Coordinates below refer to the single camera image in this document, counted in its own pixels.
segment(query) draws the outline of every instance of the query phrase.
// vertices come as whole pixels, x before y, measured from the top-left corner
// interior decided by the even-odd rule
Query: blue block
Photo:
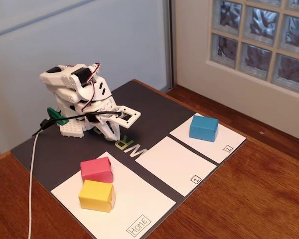
[[[190,124],[189,137],[206,141],[215,141],[218,119],[194,116]]]

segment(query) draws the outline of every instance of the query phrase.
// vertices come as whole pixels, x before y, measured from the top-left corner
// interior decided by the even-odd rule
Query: white paper square
[[[78,197],[83,186],[81,171],[51,192],[97,239],[139,239],[175,202],[108,152],[100,157],[109,158],[114,176],[116,202],[111,212],[81,209]],[[142,226],[135,223],[138,219],[143,220],[146,227],[144,226],[138,233],[132,230],[128,232],[127,229],[132,225],[137,229]]]
[[[136,162],[184,197],[216,168],[169,137],[154,145]]]
[[[193,117],[174,129],[170,134],[217,163],[224,161],[246,139],[221,124],[218,124],[218,132],[214,142],[190,138],[189,128]]]

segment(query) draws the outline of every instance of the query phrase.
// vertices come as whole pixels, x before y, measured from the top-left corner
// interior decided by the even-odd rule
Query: black cable
[[[58,120],[71,120],[71,119],[76,119],[79,117],[85,117],[85,116],[97,116],[97,115],[105,115],[105,114],[118,114],[119,116],[122,114],[122,112],[116,112],[116,111],[101,111],[101,112],[87,112],[83,115],[78,115],[78,116],[71,116],[71,117],[66,117],[66,118],[56,118],[56,119],[49,119],[45,124],[41,126],[41,128],[35,132],[32,136],[37,135],[43,128],[46,126],[48,123],[53,122],[53,121],[58,121]]]

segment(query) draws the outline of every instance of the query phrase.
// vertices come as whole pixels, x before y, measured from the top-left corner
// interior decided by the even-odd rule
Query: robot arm
[[[97,127],[105,137],[120,140],[120,126],[129,128],[141,116],[140,112],[116,105],[105,79],[97,75],[98,67],[98,63],[88,67],[83,64],[59,65],[40,75],[48,90],[54,93],[64,117],[87,112],[123,113],[120,116],[104,114],[71,119],[69,123],[59,125],[63,136],[83,137],[84,131]]]

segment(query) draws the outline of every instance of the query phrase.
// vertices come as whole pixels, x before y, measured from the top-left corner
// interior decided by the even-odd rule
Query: black mat
[[[193,116],[195,112],[133,81],[117,88],[112,92],[112,95],[118,105],[125,105],[142,113],[141,117],[130,129],[121,127],[121,140],[126,136],[127,142],[130,140],[134,141],[127,148],[139,144],[139,150],[144,148],[150,149],[163,138],[169,136],[189,150],[197,153],[169,134],[169,132]],[[27,170],[30,170],[33,141],[34,137],[11,151],[14,157],[19,160]],[[114,141],[107,141],[102,134],[97,134],[93,130],[90,130],[84,132],[83,138],[72,138],[63,137],[56,125],[48,128],[39,135],[37,140],[33,175],[39,183],[50,192],[77,173],[80,170],[81,161],[97,158],[106,151],[176,202],[164,217],[144,234],[142,238],[145,238],[191,193],[188,194],[187,197],[182,196],[135,162],[138,156],[130,157],[131,151],[124,153],[123,150],[115,146]]]

